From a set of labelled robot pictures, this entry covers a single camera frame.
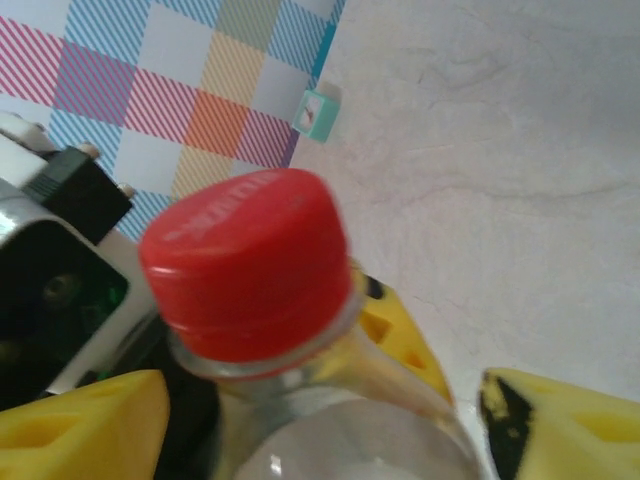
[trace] plaid paper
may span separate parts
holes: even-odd
[[[345,0],[3,0],[0,109],[102,150],[138,239],[174,199],[286,167]]]

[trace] white surface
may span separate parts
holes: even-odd
[[[171,140],[124,129],[118,158],[135,161],[116,162],[114,176],[118,182],[135,185],[137,189],[171,195],[182,148]]]
[[[639,79],[637,0],[347,1],[342,110],[292,166],[330,182],[478,441],[491,365],[640,401]]]
[[[138,67],[198,87],[212,34],[212,28],[154,2]]]
[[[331,18],[331,10],[333,10],[333,2],[318,2],[317,0],[296,0],[295,3],[301,5],[306,10],[329,20]]]
[[[71,0],[2,0],[2,16],[56,37],[64,37]]]
[[[308,74],[267,55],[253,93],[251,108],[291,122],[308,83]]]

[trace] clear plastic bottle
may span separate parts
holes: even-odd
[[[220,388],[215,480],[480,478],[451,406],[360,329],[324,184],[295,169],[161,214],[140,257],[177,360]]]

